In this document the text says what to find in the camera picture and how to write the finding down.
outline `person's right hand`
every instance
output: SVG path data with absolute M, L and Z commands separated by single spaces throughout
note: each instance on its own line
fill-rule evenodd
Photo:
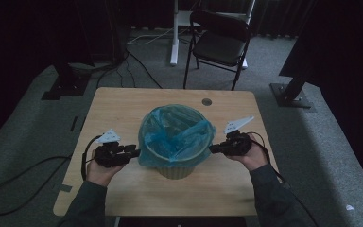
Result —
M 254 136 L 249 133 L 251 140 L 256 141 Z M 252 143 L 251 149 L 243 156 L 226 156 L 231 160 L 238 161 L 242 163 L 248 171 L 253 171 L 261 166 L 268 163 L 265 153 L 262 151 L 261 147 Z

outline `hand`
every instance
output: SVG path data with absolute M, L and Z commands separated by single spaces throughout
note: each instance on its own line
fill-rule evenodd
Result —
M 249 134 L 251 140 L 256 141 L 252 134 Z M 229 159 L 242 163 L 248 171 L 253 171 L 268 163 L 267 157 L 261 147 L 252 143 L 251 149 L 243 156 L 226 156 Z
M 106 168 L 100 166 L 94 159 L 87 165 L 87 181 L 101 186 L 108 186 L 114 174 L 120 171 L 125 165 Z

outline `person's left hand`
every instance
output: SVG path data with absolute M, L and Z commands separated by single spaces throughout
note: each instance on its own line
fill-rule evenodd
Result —
M 87 165 L 87 181 L 108 186 L 114 174 L 120 171 L 125 165 L 106 168 L 100 166 L 94 159 Z

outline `black chair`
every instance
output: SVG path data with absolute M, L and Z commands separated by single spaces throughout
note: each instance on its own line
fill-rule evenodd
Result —
M 194 24 L 199 24 L 204 30 L 200 37 Z M 191 53 L 193 53 L 196 57 L 197 68 L 201 62 L 235 72 L 232 86 L 232 90 L 234 90 L 251 38 L 249 25 L 236 17 L 197 10 L 190 15 L 190 27 L 193 30 L 193 37 L 188 50 L 183 89 L 185 89 L 187 82 Z

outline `cable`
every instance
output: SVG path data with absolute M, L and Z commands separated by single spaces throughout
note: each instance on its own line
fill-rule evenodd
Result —
M 180 41 L 182 44 L 190 44 L 190 41 L 185 40 L 185 39 L 181 39 L 181 38 L 179 38 L 179 41 Z
M 99 71 L 102 71 L 102 70 L 108 70 L 108 69 L 112 69 L 115 67 L 114 64 L 107 64 L 107 65 L 103 65 L 103 66 L 100 66 L 100 67 L 97 67 L 97 68 L 92 68 L 92 69 L 84 69 L 84 68 L 77 68 L 75 66 L 72 66 L 72 65 L 69 65 L 70 68 L 72 68 L 73 71 L 79 71 L 79 72 L 85 72 L 85 73 L 88 73 L 88 74 L 92 74 L 92 73 L 96 73 L 96 72 L 99 72 Z
M 87 162 L 87 152 L 88 152 L 88 149 L 90 148 L 90 145 L 95 140 L 97 140 L 99 137 L 101 137 L 101 136 L 100 135 L 97 135 L 92 140 L 90 140 L 90 142 L 88 143 L 87 147 L 84 150 L 84 153 L 82 153 L 82 156 L 81 156 L 81 177 L 82 177 L 82 180 L 84 180 L 84 181 L 87 179 L 87 168 L 86 168 L 85 164 L 91 161 L 90 160 L 90 161 Z
M 256 134 L 258 135 L 261 140 L 262 140 L 262 145 L 259 144 L 258 142 L 251 140 L 254 144 L 258 145 L 262 151 L 265 153 L 265 156 L 267 158 L 268 163 L 272 166 L 271 162 L 270 162 L 270 157 L 269 157 L 269 152 L 268 150 L 265 148 L 265 143 L 264 143 L 264 138 L 257 132 L 248 132 L 248 133 L 252 133 L 252 134 Z M 302 208 L 304 209 L 304 211 L 307 213 L 307 215 L 311 218 L 311 220 L 314 222 L 315 226 L 319 226 L 317 221 L 315 220 L 315 218 L 313 217 L 313 215 L 311 214 L 311 212 L 308 210 L 308 208 L 304 205 L 304 203 L 291 191 L 291 187 L 290 184 L 287 182 L 287 180 L 278 172 L 276 171 L 276 169 L 272 166 L 273 171 L 275 172 L 276 176 L 278 176 L 278 178 L 282 181 L 282 184 L 285 185 L 285 188 L 293 195 L 294 199 L 302 206 Z
M 105 9 L 107 10 L 107 13 L 108 13 L 108 21 L 109 21 L 109 26 L 111 28 L 111 38 L 112 38 L 112 61 L 115 61 L 114 59 L 114 53 L 116 52 L 115 50 L 115 40 L 114 40 L 114 36 L 113 36 L 113 23 L 112 23 L 112 20 L 114 20 L 114 16 L 112 14 L 112 11 L 109 9 L 108 7 L 108 0 L 105 0 Z
M 131 79 L 132 79 L 133 87 L 134 87 L 134 88 L 137 88 L 137 87 L 135 86 L 135 79 L 134 79 L 134 76 L 132 75 L 132 72 L 129 70 L 129 62 L 128 62 L 128 60 L 126 60 L 126 70 L 130 73 L 130 76 L 131 76 Z
M 14 208 L 12 210 L 9 210 L 9 211 L 6 211 L 6 212 L 0 212 L 0 216 L 5 216 L 5 215 L 8 215 L 8 214 L 14 213 L 14 212 L 22 209 L 23 207 L 25 207 L 29 202 L 31 202 L 38 195 L 38 193 L 40 193 L 40 191 L 43 189 L 43 187 L 46 186 L 46 184 L 49 182 L 49 180 L 51 180 L 51 178 L 55 175 L 55 173 L 63 166 L 63 164 L 67 160 L 70 160 L 70 158 L 72 157 L 72 155 L 73 154 L 70 154 L 68 156 L 54 156 L 54 157 L 50 157 L 50 158 L 44 159 L 44 160 L 38 162 L 37 164 L 35 164 L 35 165 L 27 168 L 26 170 L 22 171 L 21 173 L 19 173 L 18 175 L 14 176 L 13 178 L 11 178 L 9 180 L 6 180 L 3 183 L 0 183 L 0 188 L 1 188 L 1 187 L 5 186 L 6 184 L 11 183 L 14 180 L 18 179 L 19 177 L 21 177 L 22 175 L 24 175 L 25 173 L 27 173 L 29 170 L 31 170 L 35 166 L 38 166 L 38 165 L 40 165 L 40 164 L 42 164 L 44 162 L 47 162 L 47 161 L 50 161 L 50 160 L 54 160 L 54 159 L 65 159 L 65 160 L 63 160 L 60 163 L 60 165 L 57 166 L 57 168 L 55 168 L 55 170 L 51 173 L 51 175 L 48 177 L 48 179 L 38 188 L 38 190 L 30 198 L 28 198 L 24 203 L 20 204 L 18 207 Z
M 123 86 L 123 75 L 121 73 L 119 73 L 119 68 L 116 69 L 116 73 L 119 75 L 120 77 L 120 87 L 124 87 Z
M 116 66 L 116 67 L 114 67 L 114 68 L 111 68 L 111 69 L 108 69 L 107 71 L 105 71 L 103 74 L 101 74 L 101 76 L 99 76 L 99 79 L 98 79 L 98 81 L 96 82 L 96 89 L 98 89 L 99 88 L 99 82 L 106 76 L 106 75 L 108 75 L 108 73 L 109 72 L 111 72 L 112 70 L 114 70 L 114 69 L 117 69 L 119 66 Z
M 192 10 L 193 10 L 193 8 L 196 6 L 197 2 L 199 2 L 199 6 L 198 6 L 198 8 L 200 8 L 201 0 L 198 0 L 198 1 L 194 2 L 193 6 L 192 6 L 192 7 L 191 7 L 188 11 L 192 11 Z M 186 28 L 185 30 L 181 31 L 181 32 L 179 33 L 179 35 L 182 35 L 182 34 L 183 34 L 186 30 L 188 30 L 189 28 L 190 28 L 190 26 L 189 26 L 188 28 Z M 150 44 L 150 43 L 154 42 L 155 40 L 158 40 L 159 38 L 161 38 L 161 37 L 165 36 L 167 33 L 169 33 L 170 31 L 172 31 L 173 29 L 174 29 L 174 27 L 173 27 L 173 28 L 170 28 L 167 32 L 165 32 L 164 34 L 161 34 L 161 35 L 141 35 L 141 36 L 138 36 L 138 37 L 136 37 L 136 38 L 134 38 L 134 39 L 132 39 L 132 40 L 128 41 L 128 42 L 127 42 L 127 44 L 135 44 L 135 45 Z M 142 44 L 134 43 L 134 41 L 136 41 L 136 40 L 138 40 L 138 39 L 140 39 L 140 38 L 144 38 L 144 37 L 155 37 L 155 38 L 154 38 L 154 39 L 152 39 L 152 40 L 150 40 L 150 41 L 148 41 L 148 42 L 146 42 L 146 43 L 142 43 Z
M 140 62 L 140 60 L 138 60 L 133 54 L 131 54 L 128 49 L 126 49 L 126 51 L 132 56 L 134 57 L 140 64 L 141 66 L 143 66 L 143 68 L 146 70 L 146 72 L 148 73 L 149 77 L 158 85 L 159 88 L 163 88 L 156 80 L 155 78 L 148 72 L 148 70 L 146 69 L 146 67 L 143 65 L 142 62 Z

